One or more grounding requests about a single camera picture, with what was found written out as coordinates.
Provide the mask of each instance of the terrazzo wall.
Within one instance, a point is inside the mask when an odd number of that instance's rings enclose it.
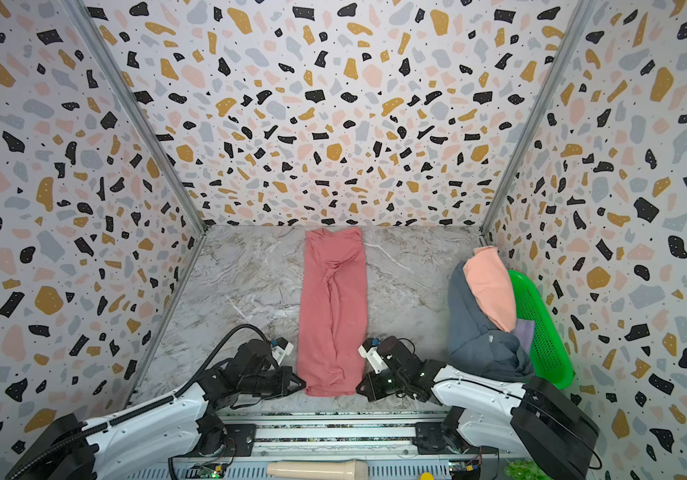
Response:
[[[0,0],[0,478],[124,408],[195,241],[60,4]]]
[[[597,2],[507,200],[491,238],[549,304],[595,477],[687,480],[687,1]]]
[[[575,0],[89,0],[208,224],[478,223]]]

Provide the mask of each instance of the beige cylindrical object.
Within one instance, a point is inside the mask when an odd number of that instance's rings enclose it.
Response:
[[[367,464],[359,460],[349,462],[273,462],[269,475],[303,480],[367,480]]]

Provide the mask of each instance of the dark gray clothing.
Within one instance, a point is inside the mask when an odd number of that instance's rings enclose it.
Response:
[[[501,382],[527,382],[534,375],[530,356],[513,333],[499,330],[479,309],[461,262],[450,276],[450,364],[472,375]]]

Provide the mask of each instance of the green basket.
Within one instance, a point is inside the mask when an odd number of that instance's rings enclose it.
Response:
[[[517,302],[517,318],[535,322],[535,336],[530,348],[535,375],[549,380],[560,390],[568,388],[573,381],[573,366],[546,305],[527,276],[516,270],[509,270],[509,276]]]

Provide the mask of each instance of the red fabric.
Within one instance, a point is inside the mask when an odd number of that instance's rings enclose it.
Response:
[[[354,395],[365,359],[367,267],[362,231],[306,232],[298,375],[308,396]]]

